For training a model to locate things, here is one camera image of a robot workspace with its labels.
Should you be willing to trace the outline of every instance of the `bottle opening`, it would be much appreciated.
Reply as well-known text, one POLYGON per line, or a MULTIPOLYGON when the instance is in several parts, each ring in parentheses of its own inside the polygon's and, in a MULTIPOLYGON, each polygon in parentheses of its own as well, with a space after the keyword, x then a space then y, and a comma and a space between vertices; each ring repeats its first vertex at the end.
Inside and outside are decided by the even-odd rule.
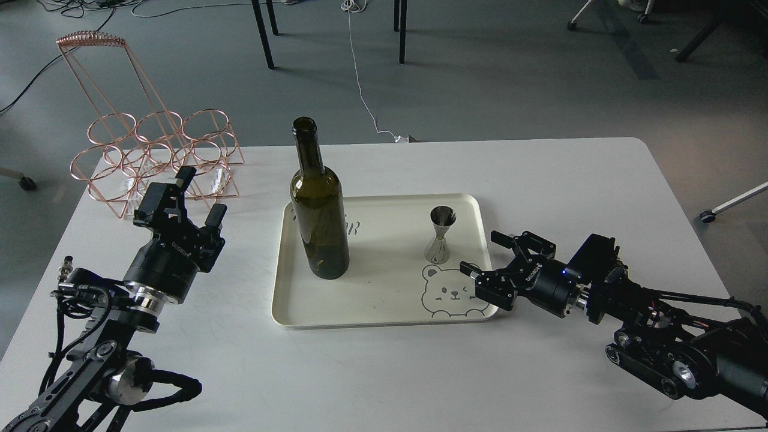
POLYGON ((309 117, 299 117, 293 121, 294 134, 314 134, 317 132, 315 121, 309 117))

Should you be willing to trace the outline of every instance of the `serving tray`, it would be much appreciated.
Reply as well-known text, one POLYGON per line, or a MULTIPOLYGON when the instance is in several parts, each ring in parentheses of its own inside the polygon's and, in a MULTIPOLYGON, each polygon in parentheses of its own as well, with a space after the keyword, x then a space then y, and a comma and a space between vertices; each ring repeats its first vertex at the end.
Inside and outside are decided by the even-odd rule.
POLYGON ((344 198, 349 270, 328 281, 304 254, 289 203, 283 214, 272 317, 294 328, 444 324, 488 319, 498 308, 475 297, 460 261, 490 268, 480 207, 467 194, 344 198), (450 259, 431 264, 424 249, 435 231, 429 212, 447 205, 456 222, 445 239, 450 259))

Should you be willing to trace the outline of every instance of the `white table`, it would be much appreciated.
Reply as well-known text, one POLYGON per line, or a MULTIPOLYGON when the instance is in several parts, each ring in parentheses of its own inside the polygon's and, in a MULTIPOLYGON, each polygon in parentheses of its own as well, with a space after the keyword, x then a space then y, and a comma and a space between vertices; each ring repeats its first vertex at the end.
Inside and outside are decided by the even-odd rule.
MULTIPOLYGON (((604 355, 619 323, 557 319, 520 299, 475 324, 287 330, 270 304, 293 147, 245 148, 227 239, 184 304, 131 349, 199 379, 196 399, 132 414, 125 430, 690 430, 764 424, 724 397, 672 401, 604 355)), ((616 237, 644 286, 726 296, 646 146, 634 138, 327 145, 345 196, 463 192, 485 229, 533 231, 567 262, 590 233, 616 237)), ((191 215, 201 224, 201 211, 191 215)), ((60 260, 123 276, 149 232, 83 198, 0 363, 0 421, 35 399, 54 346, 60 260)), ((494 266, 510 251, 489 242, 494 266)), ((735 312, 699 311, 719 319, 735 312)), ((69 321, 68 340, 83 321, 69 321)), ((163 396, 158 390, 151 397, 163 396)))

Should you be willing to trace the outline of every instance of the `power cable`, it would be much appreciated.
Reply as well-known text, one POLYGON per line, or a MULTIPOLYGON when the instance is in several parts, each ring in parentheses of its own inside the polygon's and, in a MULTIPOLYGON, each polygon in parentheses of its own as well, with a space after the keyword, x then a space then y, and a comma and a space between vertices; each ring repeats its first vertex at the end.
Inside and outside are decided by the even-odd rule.
MULTIPOLYGON (((221 4, 217 4, 217 5, 187 6, 185 8, 178 8, 178 9, 174 9, 174 10, 168 11, 168 12, 163 12, 163 13, 157 14, 157 15, 136 15, 136 9, 139 6, 143 5, 144 3, 148 2, 148 1, 149 0, 139 0, 139 3, 137 5, 135 5, 133 8, 131 8, 131 15, 133 15, 136 18, 158 18, 158 17, 161 17, 161 16, 170 15, 170 14, 175 13, 175 12, 186 11, 186 10, 189 10, 189 9, 218 8, 218 7, 221 7, 221 6, 243 6, 243 5, 250 6, 250 5, 252 5, 252 3, 221 3, 221 4)), ((290 6, 290 5, 294 5, 295 3, 291 3, 291 4, 283 3, 283 4, 290 6)))
MULTIPOLYGON (((114 16, 114 12, 116 10, 117 10, 117 8, 112 8, 112 12, 110 12, 110 14, 107 17, 107 19, 105 19, 104 22, 101 23, 101 25, 98 26, 98 28, 96 29, 96 32, 101 30, 109 22, 109 20, 114 16)), ((16 105, 16 102, 18 102, 18 100, 22 98, 24 93, 26 93, 27 90, 29 90, 29 88, 32 86, 32 84, 40 77, 40 75, 42 75, 42 73, 45 71, 45 69, 48 69, 48 67, 53 65, 54 61, 57 61, 61 57, 62 57, 62 55, 59 54, 56 57, 54 57, 53 60, 49 61, 45 66, 43 66, 42 69, 40 69, 40 71, 38 71, 38 73, 35 74, 35 76, 32 78, 32 80, 29 82, 29 84, 27 84, 27 86, 24 87, 24 90, 22 90, 22 92, 19 93, 18 96, 16 96, 16 99, 14 99, 13 102, 11 102, 10 104, 6 105, 5 108, 0 109, 0 115, 5 114, 9 109, 11 109, 11 107, 13 107, 13 105, 16 105)))
POLYGON ((121 8, 124 6, 136 5, 144 0, 35 0, 47 12, 59 12, 61 15, 69 18, 83 18, 86 11, 100 11, 108 8, 121 8), (72 11, 80 11, 79 15, 71 15, 72 11))
POLYGON ((362 86, 360 84, 360 73, 357 70, 357 57, 355 56, 355 45, 352 42, 352 14, 360 13, 366 10, 367 5, 368 5, 368 0, 365 0, 365 3, 363 3, 362 6, 360 6, 357 3, 357 0, 344 0, 344 2, 341 4, 341 10, 348 13, 347 21, 349 23, 349 48, 352 51, 352 62, 355 65, 355 79, 357 80, 357 89, 359 90, 359 95, 360 95, 360 100, 362 101, 362 105, 366 107, 366 111, 368 111, 368 115, 370 115, 371 120, 373 120, 373 127, 376 129, 376 133, 390 134, 392 136, 392 139, 395 140, 395 142, 400 142, 400 140, 402 139, 401 136, 395 136, 395 134, 393 134, 391 131, 379 130, 379 123, 376 120, 376 117, 373 116, 373 113, 371 112, 371 108, 368 108, 368 104, 366 103, 366 100, 362 96, 362 86))

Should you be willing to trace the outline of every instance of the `brand logo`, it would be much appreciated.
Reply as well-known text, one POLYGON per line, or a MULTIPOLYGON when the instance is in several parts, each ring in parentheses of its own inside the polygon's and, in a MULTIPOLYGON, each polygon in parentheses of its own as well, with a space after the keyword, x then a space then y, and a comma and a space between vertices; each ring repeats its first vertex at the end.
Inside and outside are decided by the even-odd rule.
POLYGON ((182 254, 183 256, 185 256, 185 257, 187 257, 187 258, 189 258, 190 256, 192 256, 192 253, 191 253, 191 252, 187 252, 187 251, 185 251, 185 250, 184 250, 184 249, 183 249, 181 246, 179 246, 178 244, 176 244, 176 242, 175 242, 175 241, 174 241, 174 242, 173 242, 171 245, 174 247, 174 249, 176 249, 176 251, 177 251, 178 253, 182 254))
POLYGON ((527 278, 525 278, 526 281, 530 282, 534 277, 536 277, 536 274, 541 270, 543 266, 539 263, 536 263, 536 268, 531 271, 531 274, 528 275, 527 278))

